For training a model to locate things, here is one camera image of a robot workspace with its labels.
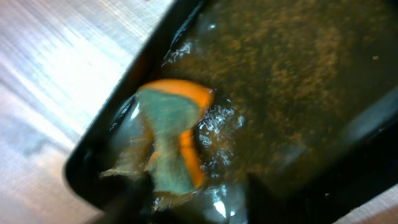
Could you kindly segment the orange green scrub sponge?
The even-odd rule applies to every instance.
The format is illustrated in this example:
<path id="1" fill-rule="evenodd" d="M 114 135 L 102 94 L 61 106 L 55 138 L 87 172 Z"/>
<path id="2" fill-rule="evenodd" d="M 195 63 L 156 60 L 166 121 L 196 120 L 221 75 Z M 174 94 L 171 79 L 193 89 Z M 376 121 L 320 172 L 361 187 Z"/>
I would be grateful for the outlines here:
<path id="1" fill-rule="evenodd" d="M 204 183 L 193 130 L 213 98 L 210 88 L 188 80 L 156 80 L 138 89 L 139 108 L 154 137 L 145 170 L 156 191 L 183 195 Z"/>

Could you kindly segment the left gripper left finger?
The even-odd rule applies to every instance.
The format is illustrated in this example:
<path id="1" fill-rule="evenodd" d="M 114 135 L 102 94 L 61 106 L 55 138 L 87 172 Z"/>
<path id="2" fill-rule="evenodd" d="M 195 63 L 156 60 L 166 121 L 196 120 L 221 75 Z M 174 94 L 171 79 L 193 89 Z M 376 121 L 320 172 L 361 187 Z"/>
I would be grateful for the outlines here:
<path id="1" fill-rule="evenodd" d="M 86 224 L 148 223 L 154 200 L 154 182 L 144 172 L 123 193 L 117 196 L 103 214 L 94 216 Z"/>

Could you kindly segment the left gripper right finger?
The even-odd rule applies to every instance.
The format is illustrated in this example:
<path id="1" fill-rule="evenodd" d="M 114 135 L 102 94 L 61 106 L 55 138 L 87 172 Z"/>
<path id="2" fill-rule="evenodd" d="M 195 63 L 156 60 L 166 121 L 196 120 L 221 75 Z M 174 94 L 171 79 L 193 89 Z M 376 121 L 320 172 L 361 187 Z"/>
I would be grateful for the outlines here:
<path id="1" fill-rule="evenodd" d="M 278 197 L 256 175 L 247 174 L 248 223 L 309 223 L 306 199 L 301 192 L 286 198 Z"/>

